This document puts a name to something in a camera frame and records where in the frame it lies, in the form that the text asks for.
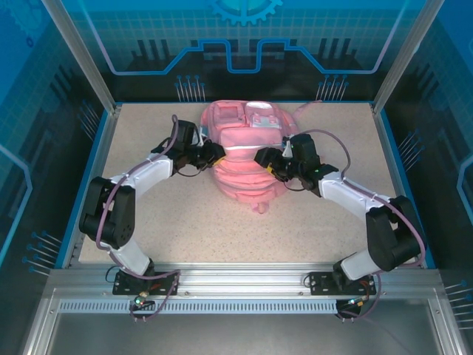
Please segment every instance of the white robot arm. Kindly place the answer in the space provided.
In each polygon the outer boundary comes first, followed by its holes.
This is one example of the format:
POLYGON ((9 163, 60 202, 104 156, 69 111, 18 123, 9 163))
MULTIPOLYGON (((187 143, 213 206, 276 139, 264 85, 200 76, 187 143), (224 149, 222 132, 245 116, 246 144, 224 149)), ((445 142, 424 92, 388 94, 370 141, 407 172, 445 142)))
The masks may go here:
POLYGON ((204 170, 225 155, 220 145, 210 140, 204 142, 191 122, 178 121, 174 134, 176 138, 169 149, 160 144, 144 162, 130 171, 110 179, 94 178, 79 221, 79 229, 94 240, 98 248, 109 252, 128 274, 143 279, 154 275, 154 264, 133 238, 136 202, 151 187, 186 164, 204 170))
POLYGON ((308 134, 285 138, 283 152, 260 149, 255 161, 280 181, 299 179, 304 189, 337 203, 366 223, 368 248, 333 266, 333 279, 340 289, 425 253, 421 225, 409 199, 378 195, 346 179, 334 166, 322 164, 308 134))

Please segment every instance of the blue frame edge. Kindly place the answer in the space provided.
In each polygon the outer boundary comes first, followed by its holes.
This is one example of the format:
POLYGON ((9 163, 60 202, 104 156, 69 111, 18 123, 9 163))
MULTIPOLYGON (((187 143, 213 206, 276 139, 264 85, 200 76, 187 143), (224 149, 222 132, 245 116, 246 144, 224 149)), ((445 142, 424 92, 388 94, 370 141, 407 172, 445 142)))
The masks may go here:
POLYGON ((77 196, 75 197, 74 206, 72 207, 69 222, 67 223, 66 232, 64 233, 64 238, 61 248, 59 249, 58 258, 56 259, 54 268, 62 268, 64 259, 66 258, 67 250, 69 249, 69 244, 71 243, 72 234, 74 232, 75 221, 77 220, 78 215, 81 213, 80 209, 82 200, 86 194, 87 184, 89 182, 90 175, 92 174, 92 167, 94 165, 95 157, 98 153, 98 147, 102 139, 103 131, 105 130, 108 114, 109 113, 106 110, 103 111, 101 122, 98 126, 92 148, 90 149, 89 159, 87 160, 86 168, 84 170, 84 174, 82 175, 81 184, 79 186, 77 196))
MULTIPOLYGON (((417 217, 419 221, 421 222, 421 227, 423 229, 421 216, 419 215, 419 211, 417 209, 417 206, 415 205, 414 195, 412 194, 411 186, 409 185, 409 181, 407 180, 406 170, 404 170, 404 166, 402 165, 401 156, 399 155, 399 151, 398 151, 398 146, 396 145, 396 142, 394 140, 394 135, 392 133, 391 126, 389 124, 389 121, 384 109, 381 110, 381 120, 386 130, 387 138, 389 140, 389 145, 392 150, 392 155, 394 156, 395 164, 399 171, 399 176, 401 177, 401 183, 404 188, 404 191, 406 192, 406 197, 412 201, 412 205, 414 206, 415 213, 417 214, 417 217)), ((426 264, 427 264, 427 268, 436 268, 434 258, 432 257, 432 252, 430 251, 429 244, 427 244, 427 247, 426 247, 426 264)))

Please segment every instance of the beige work surface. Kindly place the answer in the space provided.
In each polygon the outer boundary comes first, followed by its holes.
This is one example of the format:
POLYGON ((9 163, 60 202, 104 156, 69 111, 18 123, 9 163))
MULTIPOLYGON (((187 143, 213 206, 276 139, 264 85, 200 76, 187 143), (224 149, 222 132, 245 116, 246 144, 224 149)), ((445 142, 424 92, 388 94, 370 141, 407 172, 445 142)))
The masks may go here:
MULTIPOLYGON (((288 112, 300 104, 279 104, 288 112)), ((206 104, 124 104, 103 176, 125 172, 141 162, 171 132, 171 115, 198 123, 206 104)), ((347 145, 347 176, 393 196, 394 189, 368 104, 315 104, 298 120, 301 130, 330 130, 347 145)), ((342 169, 341 147, 313 135, 324 162, 342 169)), ((183 172, 195 172, 186 167, 183 172)), ((342 207, 309 192, 288 191, 256 214, 223 195, 208 172, 175 175, 150 189, 136 206, 135 237, 155 262, 324 262, 366 248, 364 223, 342 207)), ((88 238, 82 263, 109 263, 88 238)))

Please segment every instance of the pink bag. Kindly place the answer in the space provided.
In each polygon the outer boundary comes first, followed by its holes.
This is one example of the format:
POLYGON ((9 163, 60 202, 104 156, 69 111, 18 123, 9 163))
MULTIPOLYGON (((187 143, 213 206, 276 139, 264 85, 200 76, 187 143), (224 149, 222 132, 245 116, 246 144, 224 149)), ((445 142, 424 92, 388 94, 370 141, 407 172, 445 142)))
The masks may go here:
POLYGON ((269 201, 287 189, 254 157, 259 149, 282 147, 284 136, 299 133, 293 117, 268 102, 215 101, 205 109, 200 123, 202 134, 225 149, 225 158, 212 169, 220 190, 265 213, 269 201))

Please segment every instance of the bag pocket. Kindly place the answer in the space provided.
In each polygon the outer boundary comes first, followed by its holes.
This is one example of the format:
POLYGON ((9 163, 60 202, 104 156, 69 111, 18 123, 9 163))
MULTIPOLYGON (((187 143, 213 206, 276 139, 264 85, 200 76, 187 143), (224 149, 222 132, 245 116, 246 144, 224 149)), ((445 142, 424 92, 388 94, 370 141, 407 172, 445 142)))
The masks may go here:
POLYGON ((245 110, 239 101, 217 101, 212 111, 212 123, 219 131, 246 125, 245 110))

